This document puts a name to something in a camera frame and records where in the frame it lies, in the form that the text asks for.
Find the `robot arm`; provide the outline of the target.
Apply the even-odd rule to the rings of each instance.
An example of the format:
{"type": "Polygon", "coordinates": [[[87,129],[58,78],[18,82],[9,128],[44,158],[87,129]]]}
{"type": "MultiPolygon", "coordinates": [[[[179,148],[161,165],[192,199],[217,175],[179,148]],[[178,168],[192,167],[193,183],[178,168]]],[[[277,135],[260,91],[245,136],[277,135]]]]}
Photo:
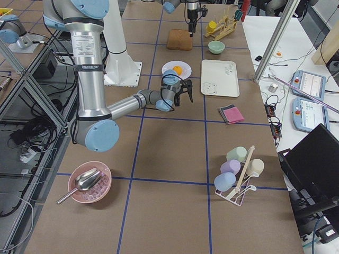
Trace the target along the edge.
{"type": "Polygon", "coordinates": [[[205,17],[208,13],[208,9],[205,5],[201,4],[201,1],[196,0],[167,0],[167,1],[155,1],[163,6],[166,13],[171,14],[180,5],[184,4],[184,20],[188,25],[189,37],[193,37],[196,32],[196,26],[202,17],[205,17]]]}
{"type": "Polygon", "coordinates": [[[95,152],[110,150],[118,141],[116,119],[149,104],[168,112],[180,95],[192,92],[192,82],[175,71],[163,74],[159,90],[144,89],[112,105],[105,102],[105,84],[135,78],[140,63],[127,54],[117,1],[44,1],[46,26],[70,33],[73,69],[78,80],[78,112],[71,123],[74,143],[95,152]]]}

